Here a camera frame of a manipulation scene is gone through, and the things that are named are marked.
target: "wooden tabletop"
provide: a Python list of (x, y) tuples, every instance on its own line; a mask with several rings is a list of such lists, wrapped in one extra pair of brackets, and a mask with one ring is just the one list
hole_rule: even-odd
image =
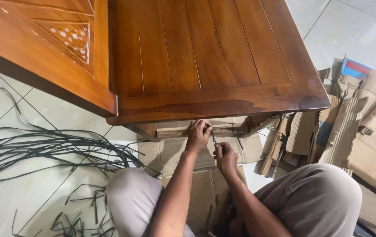
[(116, 0), (111, 124), (321, 110), (284, 0)]

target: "man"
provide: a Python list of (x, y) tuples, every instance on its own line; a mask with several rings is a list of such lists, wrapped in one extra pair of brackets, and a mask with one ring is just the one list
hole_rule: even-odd
[[(120, 237), (193, 237), (185, 224), (192, 172), (212, 126), (191, 122), (185, 151), (163, 189), (138, 168), (117, 171), (106, 187), (107, 206)], [(237, 154), (215, 145), (217, 167), (237, 204), (230, 237), (351, 237), (362, 202), (359, 185), (338, 167), (312, 164), (251, 193), (236, 174)]]

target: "hand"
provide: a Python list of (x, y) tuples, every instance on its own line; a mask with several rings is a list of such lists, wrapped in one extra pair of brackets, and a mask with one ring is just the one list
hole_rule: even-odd
[(236, 166), (238, 165), (238, 155), (230, 147), (228, 142), (217, 143), (213, 152), (214, 159), (217, 160), (217, 167), (222, 175), (227, 179), (237, 177)]
[(199, 119), (192, 121), (188, 127), (188, 141), (185, 151), (192, 151), (196, 154), (200, 153), (207, 147), (212, 125), (207, 119)]

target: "lacquered wood surface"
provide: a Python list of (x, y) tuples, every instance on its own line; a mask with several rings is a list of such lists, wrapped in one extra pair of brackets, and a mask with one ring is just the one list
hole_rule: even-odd
[(116, 0), (116, 13), (110, 124), (329, 106), (284, 0)]
[[(0, 0), (0, 56), (81, 98), (69, 102), (116, 115), (108, 89), (107, 1)], [(32, 84), (55, 94), (45, 85)]]

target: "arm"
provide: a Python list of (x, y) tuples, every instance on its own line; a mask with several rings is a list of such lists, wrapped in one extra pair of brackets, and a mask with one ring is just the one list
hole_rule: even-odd
[(192, 172), (198, 153), (206, 148), (211, 133), (207, 120), (191, 122), (185, 151), (160, 199), (151, 237), (182, 237), (188, 215)]
[[(267, 209), (236, 173), (238, 155), (230, 147), (229, 143), (215, 145), (217, 166), (236, 201), (240, 219), (245, 222), (246, 229), (251, 237), (292, 237), (280, 220)], [(232, 237), (242, 236), (239, 232), (230, 229)]]

